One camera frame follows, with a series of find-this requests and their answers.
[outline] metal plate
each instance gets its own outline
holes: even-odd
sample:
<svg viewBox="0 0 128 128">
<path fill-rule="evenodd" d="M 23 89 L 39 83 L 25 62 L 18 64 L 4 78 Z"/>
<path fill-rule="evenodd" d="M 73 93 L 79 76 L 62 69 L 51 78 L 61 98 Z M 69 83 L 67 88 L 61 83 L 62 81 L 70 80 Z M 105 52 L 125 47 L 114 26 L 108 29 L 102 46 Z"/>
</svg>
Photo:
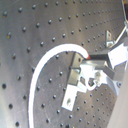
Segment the metal plate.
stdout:
<svg viewBox="0 0 128 128">
<path fill-rule="evenodd" d="M 120 0 L 1 0 L 0 14 L 2 128 L 28 127 L 27 105 L 33 70 L 48 50 L 64 43 L 79 44 L 88 52 L 104 50 L 105 31 L 110 30 L 112 38 L 116 39 L 124 27 Z M 70 124 L 76 128 L 92 128 L 95 123 L 97 128 L 107 126 L 110 118 L 107 113 L 111 115 L 110 109 L 116 97 L 113 93 L 109 95 L 109 89 L 104 91 L 104 86 L 97 92 L 78 94 L 72 112 L 61 108 L 72 57 L 72 52 L 61 53 L 59 57 L 52 58 L 41 72 L 34 103 L 35 128 L 58 128 L 61 123 L 63 127 Z"/>
</svg>

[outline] white cable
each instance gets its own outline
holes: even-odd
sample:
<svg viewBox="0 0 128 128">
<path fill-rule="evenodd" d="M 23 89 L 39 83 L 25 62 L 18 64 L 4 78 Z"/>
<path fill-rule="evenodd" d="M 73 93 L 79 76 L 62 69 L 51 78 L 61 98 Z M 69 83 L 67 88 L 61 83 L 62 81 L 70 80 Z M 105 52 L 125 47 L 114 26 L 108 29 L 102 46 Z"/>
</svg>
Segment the white cable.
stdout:
<svg viewBox="0 0 128 128">
<path fill-rule="evenodd" d="M 83 47 L 76 44 L 62 44 L 52 48 L 41 58 L 41 60 L 39 61 L 39 63 L 35 68 L 30 85 L 29 103 L 28 103 L 29 128 L 34 128 L 34 119 L 33 119 L 34 95 L 35 95 L 36 83 L 40 75 L 40 72 L 50 58 L 61 52 L 66 52 L 66 51 L 77 52 L 81 54 L 84 58 L 88 57 L 88 53 Z"/>
</svg>

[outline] gray metal surface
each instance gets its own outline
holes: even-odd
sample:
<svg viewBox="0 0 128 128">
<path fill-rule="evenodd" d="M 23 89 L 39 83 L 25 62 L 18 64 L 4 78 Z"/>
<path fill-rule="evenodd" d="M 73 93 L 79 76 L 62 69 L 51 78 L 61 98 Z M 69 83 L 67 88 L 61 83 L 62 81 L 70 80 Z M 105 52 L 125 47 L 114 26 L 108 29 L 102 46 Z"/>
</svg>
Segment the gray metal surface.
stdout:
<svg viewBox="0 0 128 128">
<path fill-rule="evenodd" d="M 40 58 L 64 43 L 79 44 L 88 52 L 105 49 L 105 31 L 116 39 L 124 28 L 124 15 L 120 0 L 1 0 L 0 26 L 0 127 L 27 128 L 29 86 Z M 107 126 L 116 100 L 107 86 L 78 94 L 72 112 L 61 108 L 72 57 L 72 52 L 61 53 L 41 72 L 34 102 L 35 128 L 59 128 L 61 123 L 76 128 Z"/>
</svg>

